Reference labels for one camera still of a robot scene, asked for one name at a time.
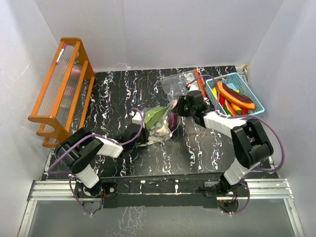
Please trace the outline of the white fake mushroom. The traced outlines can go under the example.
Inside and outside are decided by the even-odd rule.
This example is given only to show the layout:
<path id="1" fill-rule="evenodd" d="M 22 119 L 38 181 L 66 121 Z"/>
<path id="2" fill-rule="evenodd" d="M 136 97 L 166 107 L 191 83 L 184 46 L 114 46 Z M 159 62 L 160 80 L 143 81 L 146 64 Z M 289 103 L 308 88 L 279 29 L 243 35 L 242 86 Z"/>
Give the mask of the white fake mushroom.
<path id="1" fill-rule="evenodd" d="M 157 123 L 153 128 L 153 135 L 156 137 L 170 137 L 170 129 L 164 123 Z"/>

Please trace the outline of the green fake leaf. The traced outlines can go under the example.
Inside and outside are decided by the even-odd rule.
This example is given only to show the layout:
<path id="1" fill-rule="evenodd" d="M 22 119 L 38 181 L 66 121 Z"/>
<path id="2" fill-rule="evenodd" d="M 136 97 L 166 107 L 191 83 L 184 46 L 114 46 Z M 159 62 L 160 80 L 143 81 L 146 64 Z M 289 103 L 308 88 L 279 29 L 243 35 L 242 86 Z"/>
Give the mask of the green fake leaf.
<path id="1" fill-rule="evenodd" d="M 165 114 L 167 109 L 168 107 L 153 107 L 146 111 L 144 118 L 145 127 L 149 130 Z"/>

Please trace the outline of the clear bag with green leaf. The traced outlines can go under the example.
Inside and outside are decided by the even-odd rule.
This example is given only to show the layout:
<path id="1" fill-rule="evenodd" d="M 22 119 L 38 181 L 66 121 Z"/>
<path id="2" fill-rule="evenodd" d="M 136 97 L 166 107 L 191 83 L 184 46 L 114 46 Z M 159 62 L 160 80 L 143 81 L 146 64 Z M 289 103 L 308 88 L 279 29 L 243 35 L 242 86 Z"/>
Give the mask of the clear bag with green leaf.
<path id="1" fill-rule="evenodd" d="M 172 110 L 176 107 L 177 102 L 177 100 L 173 100 L 168 106 L 158 106 L 145 110 L 144 123 L 149 135 L 144 146 L 162 143 L 172 137 L 180 125 L 180 117 Z"/>

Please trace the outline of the purple fake eggplant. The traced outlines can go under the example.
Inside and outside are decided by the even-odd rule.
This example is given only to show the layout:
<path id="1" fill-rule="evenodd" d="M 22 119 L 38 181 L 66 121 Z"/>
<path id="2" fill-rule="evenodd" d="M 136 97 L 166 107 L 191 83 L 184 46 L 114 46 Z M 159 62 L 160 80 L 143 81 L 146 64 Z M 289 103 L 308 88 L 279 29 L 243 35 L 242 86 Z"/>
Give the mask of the purple fake eggplant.
<path id="1" fill-rule="evenodd" d="M 174 100 L 173 104 L 170 107 L 170 114 L 169 114 L 169 121 L 168 121 L 168 128 L 173 133 L 174 130 L 178 126 L 178 116 L 174 113 L 173 109 L 176 107 L 177 101 Z"/>

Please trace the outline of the clear zip bag red slider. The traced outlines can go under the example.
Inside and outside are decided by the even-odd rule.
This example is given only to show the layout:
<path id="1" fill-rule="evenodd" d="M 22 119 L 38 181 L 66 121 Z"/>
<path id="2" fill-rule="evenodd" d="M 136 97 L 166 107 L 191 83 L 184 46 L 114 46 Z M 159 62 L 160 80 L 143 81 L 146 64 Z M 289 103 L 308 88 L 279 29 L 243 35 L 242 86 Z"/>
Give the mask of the clear zip bag red slider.
<path id="1" fill-rule="evenodd" d="M 200 71 L 194 68 L 190 71 L 184 71 L 175 75 L 163 77 L 160 80 L 163 91 L 165 92 L 169 102 L 178 100 L 180 96 L 186 95 L 188 90 L 186 85 L 196 78 L 201 76 Z M 199 85 L 199 91 L 202 93 L 204 101 L 207 101 L 207 95 L 205 91 L 205 82 L 202 77 L 196 80 Z"/>

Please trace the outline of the yellow fake banana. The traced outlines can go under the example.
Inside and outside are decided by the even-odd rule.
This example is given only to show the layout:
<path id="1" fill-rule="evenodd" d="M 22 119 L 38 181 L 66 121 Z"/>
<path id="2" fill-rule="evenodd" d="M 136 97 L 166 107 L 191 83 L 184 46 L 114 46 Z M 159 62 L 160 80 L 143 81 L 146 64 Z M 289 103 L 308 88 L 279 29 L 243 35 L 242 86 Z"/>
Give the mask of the yellow fake banana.
<path id="1" fill-rule="evenodd" d="M 217 93 L 216 87 L 213 87 L 212 92 L 213 92 L 215 98 L 217 98 L 218 93 Z"/>
<path id="2" fill-rule="evenodd" d="M 239 107 L 239 106 L 237 106 L 237 105 L 235 105 L 235 104 L 233 104 L 233 103 L 231 103 L 231 105 L 232 105 L 232 108 L 233 108 L 236 112 L 241 113 L 241 111 L 242 111 L 242 108 L 241 108 L 241 107 Z"/>

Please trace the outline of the fake watermelon slice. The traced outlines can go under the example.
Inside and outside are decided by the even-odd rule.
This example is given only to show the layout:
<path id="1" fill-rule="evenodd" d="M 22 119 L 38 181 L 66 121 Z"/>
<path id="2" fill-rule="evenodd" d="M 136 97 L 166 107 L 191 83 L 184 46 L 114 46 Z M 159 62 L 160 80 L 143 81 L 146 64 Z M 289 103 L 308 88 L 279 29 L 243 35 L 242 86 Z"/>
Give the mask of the fake watermelon slice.
<path id="1" fill-rule="evenodd" d="M 226 99 L 224 101 L 224 110 L 225 110 L 227 115 L 230 115 L 232 117 L 237 116 L 237 113 L 234 110 L 234 108 L 232 107 L 231 103 L 229 101 L 227 101 Z"/>

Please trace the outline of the fake sweet potato slice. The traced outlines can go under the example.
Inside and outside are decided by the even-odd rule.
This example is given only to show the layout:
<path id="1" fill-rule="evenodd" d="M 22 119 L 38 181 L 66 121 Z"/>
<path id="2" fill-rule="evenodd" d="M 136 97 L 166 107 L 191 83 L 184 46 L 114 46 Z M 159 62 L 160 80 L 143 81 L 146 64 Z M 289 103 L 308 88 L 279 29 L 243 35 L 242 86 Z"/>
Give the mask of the fake sweet potato slice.
<path id="1" fill-rule="evenodd" d="M 216 84 L 220 95 L 229 102 L 232 102 L 241 108 L 246 108 L 247 110 L 255 109 L 255 103 L 249 97 L 237 93 L 221 81 L 216 82 Z"/>

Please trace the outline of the light blue plastic basket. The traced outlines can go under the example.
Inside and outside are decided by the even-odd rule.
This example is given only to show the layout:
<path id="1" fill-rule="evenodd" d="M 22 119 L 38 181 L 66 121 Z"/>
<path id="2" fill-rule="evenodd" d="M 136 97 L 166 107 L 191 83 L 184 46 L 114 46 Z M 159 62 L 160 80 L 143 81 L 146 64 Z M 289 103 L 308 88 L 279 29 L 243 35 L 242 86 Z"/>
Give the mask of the light blue plastic basket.
<path id="1" fill-rule="evenodd" d="M 215 78 L 216 80 L 220 80 L 224 82 L 230 89 L 239 90 L 242 95 L 249 97 L 255 104 L 254 110 L 248 110 L 247 113 L 251 115 L 258 115 L 265 111 L 265 108 L 261 104 L 261 102 L 257 99 L 255 94 L 246 84 L 246 82 L 242 79 L 242 77 L 238 73 L 229 73 L 226 75 L 222 75 Z M 213 79 L 207 79 L 205 81 L 205 91 L 206 94 L 213 106 L 217 105 L 217 109 L 220 113 L 227 115 L 223 107 L 217 102 L 217 98 L 213 93 L 213 87 L 215 86 L 215 81 Z"/>

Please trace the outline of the red fake chili pepper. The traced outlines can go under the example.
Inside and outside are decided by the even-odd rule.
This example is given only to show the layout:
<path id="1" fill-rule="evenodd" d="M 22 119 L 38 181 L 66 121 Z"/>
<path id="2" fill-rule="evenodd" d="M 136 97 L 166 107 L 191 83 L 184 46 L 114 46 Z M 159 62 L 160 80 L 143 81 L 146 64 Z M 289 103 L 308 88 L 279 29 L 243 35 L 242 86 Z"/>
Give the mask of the red fake chili pepper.
<path id="1" fill-rule="evenodd" d="M 220 105 L 223 107 L 224 106 L 224 102 L 225 102 L 225 98 L 222 96 L 222 95 L 220 95 L 220 97 L 219 97 L 219 103 L 220 103 Z"/>

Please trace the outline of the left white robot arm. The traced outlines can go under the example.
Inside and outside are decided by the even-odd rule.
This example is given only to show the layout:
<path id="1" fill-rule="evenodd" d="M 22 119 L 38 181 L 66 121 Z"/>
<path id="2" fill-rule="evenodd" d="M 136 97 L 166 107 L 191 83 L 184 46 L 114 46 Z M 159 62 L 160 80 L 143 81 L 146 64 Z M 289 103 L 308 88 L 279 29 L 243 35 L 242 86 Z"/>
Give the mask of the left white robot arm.
<path id="1" fill-rule="evenodd" d="M 70 173 L 76 176 L 85 186 L 84 190 L 91 197 L 101 194 L 100 179 L 90 163 L 96 156 L 118 158 L 136 145 L 149 140 L 149 132 L 145 126 L 130 124 L 124 133 L 115 139 L 108 139 L 81 128 L 63 141 L 55 152 L 57 158 L 67 166 Z"/>

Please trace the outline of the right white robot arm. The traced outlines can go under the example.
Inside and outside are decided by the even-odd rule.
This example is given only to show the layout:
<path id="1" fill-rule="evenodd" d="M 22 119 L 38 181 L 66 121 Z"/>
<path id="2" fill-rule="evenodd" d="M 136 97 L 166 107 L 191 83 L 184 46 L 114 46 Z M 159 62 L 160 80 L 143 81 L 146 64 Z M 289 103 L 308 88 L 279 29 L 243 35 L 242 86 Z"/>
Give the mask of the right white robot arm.
<path id="1" fill-rule="evenodd" d="M 212 110 L 198 90 L 180 96 L 172 111 L 181 117 L 192 117 L 196 124 L 216 130 L 232 139 L 235 153 L 233 163 L 220 176 L 219 183 L 201 189 L 204 193 L 233 195 L 244 176 L 274 153 L 271 142 L 258 119 L 227 118 L 218 111 Z"/>

